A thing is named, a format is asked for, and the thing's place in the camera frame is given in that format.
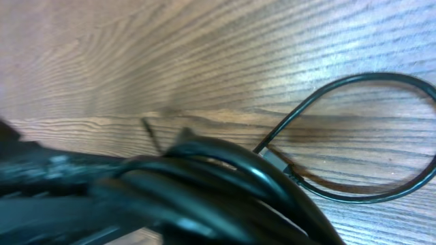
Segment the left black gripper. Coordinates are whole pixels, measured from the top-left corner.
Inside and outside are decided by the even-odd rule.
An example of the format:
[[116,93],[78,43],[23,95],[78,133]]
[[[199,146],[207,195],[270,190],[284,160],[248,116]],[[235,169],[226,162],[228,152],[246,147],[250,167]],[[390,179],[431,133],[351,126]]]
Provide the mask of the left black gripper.
[[2,244],[158,244],[159,227],[88,194],[122,157],[44,147],[1,122]]

